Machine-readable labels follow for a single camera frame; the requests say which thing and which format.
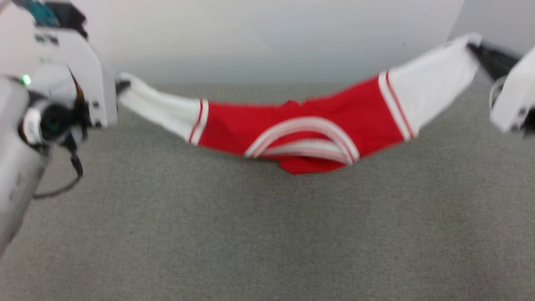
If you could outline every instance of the green indicator light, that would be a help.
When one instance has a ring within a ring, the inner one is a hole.
[[[29,85],[29,84],[32,83],[32,80],[30,79],[30,76],[26,74],[26,75],[22,76],[22,82],[25,85]]]

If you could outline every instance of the white backdrop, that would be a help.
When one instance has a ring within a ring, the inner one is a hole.
[[[443,43],[464,0],[74,0],[91,44],[150,82],[360,80]],[[31,17],[0,15],[0,73],[37,64]]]

